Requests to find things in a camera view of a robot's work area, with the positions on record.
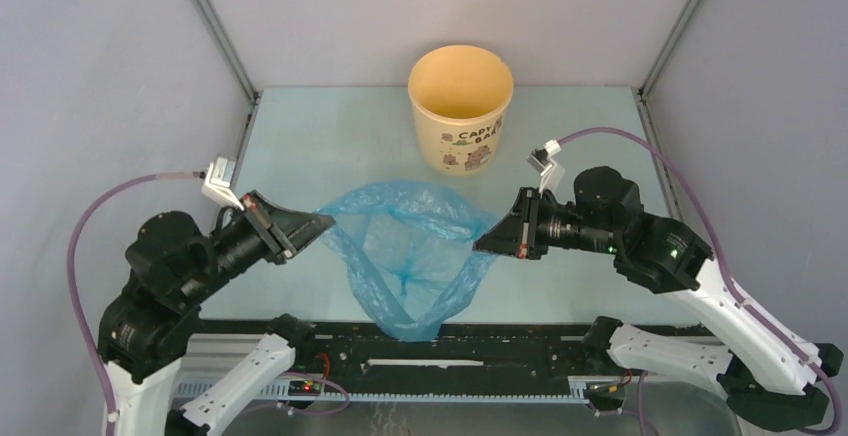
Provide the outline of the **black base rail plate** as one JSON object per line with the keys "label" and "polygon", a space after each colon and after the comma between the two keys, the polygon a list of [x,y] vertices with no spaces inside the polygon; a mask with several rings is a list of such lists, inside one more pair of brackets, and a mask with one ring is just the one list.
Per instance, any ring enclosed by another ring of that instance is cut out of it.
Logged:
{"label": "black base rail plate", "polygon": [[320,322],[293,371],[326,376],[348,392],[425,390],[476,395],[552,395],[579,377],[626,380],[629,370],[587,349],[587,325],[445,324],[423,342],[403,342],[373,323]]}

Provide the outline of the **right aluminium frame post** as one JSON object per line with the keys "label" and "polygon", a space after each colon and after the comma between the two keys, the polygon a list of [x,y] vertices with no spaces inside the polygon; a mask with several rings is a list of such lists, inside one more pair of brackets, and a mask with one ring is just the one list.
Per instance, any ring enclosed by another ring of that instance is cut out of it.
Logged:
{"label": "right aluminium frame post", "polygon": [[681,11],[672,25],[671,31],[639,87],[639,94],[643,101],[647,101],[651,93],[656,88],[666,66],[671,61],[677,47],[683,40],[687,29],[694,21],[703,1],[704,0],[685,0]]}

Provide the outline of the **small circuit board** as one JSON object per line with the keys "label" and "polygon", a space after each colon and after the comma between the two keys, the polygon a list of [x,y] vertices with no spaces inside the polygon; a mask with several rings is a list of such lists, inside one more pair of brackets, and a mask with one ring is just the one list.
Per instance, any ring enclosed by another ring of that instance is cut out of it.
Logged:
{"label": "small circuit board", "polygon": [[605,383],[592,383],[588,384],[584,395],[586,398],[618,398],[618,394],[621,393],[627,387],[626,382],[605,382]]}
{"label": "small circuit board", "polygon": [[323,392],[323,384],[315,380],[290,380],[287,395],[289,397],[317,397]]}

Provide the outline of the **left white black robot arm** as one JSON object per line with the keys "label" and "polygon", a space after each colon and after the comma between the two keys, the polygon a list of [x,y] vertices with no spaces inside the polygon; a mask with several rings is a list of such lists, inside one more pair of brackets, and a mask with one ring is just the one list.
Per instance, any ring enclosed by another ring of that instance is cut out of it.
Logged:
{"label": "left white black robot arm", "polygon": [[99,323],[97,352],[117,409],[113,434],[220,435],[273,379],[311,368],[312,326],[283,314],[210,389],[171,406],[189,341],[204,327],[203,304],[258,263],[287,263],[334,224],[329,215],[286,209],[256,191],[222,208],[208,234],[182,211],[146,221],[125,252],[128,282]]}

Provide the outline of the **right small circuit board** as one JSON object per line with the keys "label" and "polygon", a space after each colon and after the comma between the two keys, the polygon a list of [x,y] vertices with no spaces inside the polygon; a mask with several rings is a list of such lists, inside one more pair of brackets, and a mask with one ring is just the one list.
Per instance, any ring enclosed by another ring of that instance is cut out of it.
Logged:
{"label": "right small circuit board", "polygon": [[586,398],[618,398],[618,394],[621,393],[627,387],[626,382],[605,382],[605,383],[592,383],[588,384],[584,395]]}

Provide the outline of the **aluminium frame post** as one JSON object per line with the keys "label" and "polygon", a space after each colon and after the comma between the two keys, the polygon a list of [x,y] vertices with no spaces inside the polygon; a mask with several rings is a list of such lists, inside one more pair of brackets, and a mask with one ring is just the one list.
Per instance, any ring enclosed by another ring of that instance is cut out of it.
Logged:
{"label": "aluminium frame post", "polygon": [[704,0],[685,0],[681,11],[672,25],[671,31],[639,87],[639,94],[643,101],[647,101],[651,93],[656,88],[666,66],[671,61],[677,47],[683,40],[687,29],[694,21],[703,1]]}
{"label": "aluminium frame post", "polygon": [[191,0],[201,22],[210,33],[220,55],[234,76],[241,92],[251,105],[259,99],[259,91],[251,80],[236,46],[212,0]]}

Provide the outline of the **left small circuit board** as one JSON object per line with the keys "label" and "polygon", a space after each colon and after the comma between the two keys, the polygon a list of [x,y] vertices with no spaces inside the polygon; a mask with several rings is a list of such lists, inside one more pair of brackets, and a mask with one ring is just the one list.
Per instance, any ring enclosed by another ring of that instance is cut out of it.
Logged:
{"label": "left small circuit board", "polygon": [[317,397],[323,392],[323,384],[315,380],[290,380],[287,395],[289,397]]}

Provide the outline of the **blue plastic trash bag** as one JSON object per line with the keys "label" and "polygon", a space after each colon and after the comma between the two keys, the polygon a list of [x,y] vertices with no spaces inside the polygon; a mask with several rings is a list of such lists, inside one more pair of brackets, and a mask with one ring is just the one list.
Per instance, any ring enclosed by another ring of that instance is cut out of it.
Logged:
{"label": "blue plastic trash bag", "polygon": [[495,216],[444,185],[372,183],[317,211],[335,221],[321,240],[344,263],[354,298],[400,341],[435,338],[471,305],[496,260],[473,248]]}

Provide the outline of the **yellow cartoon trash bin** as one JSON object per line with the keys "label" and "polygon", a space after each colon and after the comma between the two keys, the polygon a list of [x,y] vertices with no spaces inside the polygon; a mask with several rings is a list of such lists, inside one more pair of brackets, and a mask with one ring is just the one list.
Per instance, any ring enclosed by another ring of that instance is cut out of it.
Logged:
{"label": "yellow cartoon trash bin", "polygon": [[422,157],[453,176],[492,162],[514,93],[501,57],[472,45],[449,45],[421,57],[407,83]]}

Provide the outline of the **left aluminium frame post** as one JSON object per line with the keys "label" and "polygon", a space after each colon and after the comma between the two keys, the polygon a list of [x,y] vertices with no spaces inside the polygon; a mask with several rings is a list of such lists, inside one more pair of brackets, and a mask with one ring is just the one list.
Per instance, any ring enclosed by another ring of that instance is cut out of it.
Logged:
{"label": "left aluminium frame post", "polygon": [[220,55],[234,76],[241,92],[251,105],[259,99],[259,91],[251,80],[236,46],[212,0],[191,0],[201,22],[210,33]]}

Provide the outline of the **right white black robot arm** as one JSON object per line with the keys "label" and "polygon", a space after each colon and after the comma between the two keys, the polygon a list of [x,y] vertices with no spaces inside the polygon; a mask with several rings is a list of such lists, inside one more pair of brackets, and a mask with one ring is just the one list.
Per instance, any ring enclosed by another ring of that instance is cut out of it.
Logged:
{"label": "right white black robot arm", "polygon": [[537,260],[551,248],[610,255],[617,273],[687,310],[713,345],[653,334],[598,317],[583,340],[585,367],[639,369],[721,398],[743,420],[771,432],[819,426],[836,409],[819,387],[838,373],[842,352],[794,335],[744,290],[722,277],[711,247],[684,223],[644,210],[638,186],[609,167],[581,172],[575,198],[523,187],[508,214],[474,249]]}

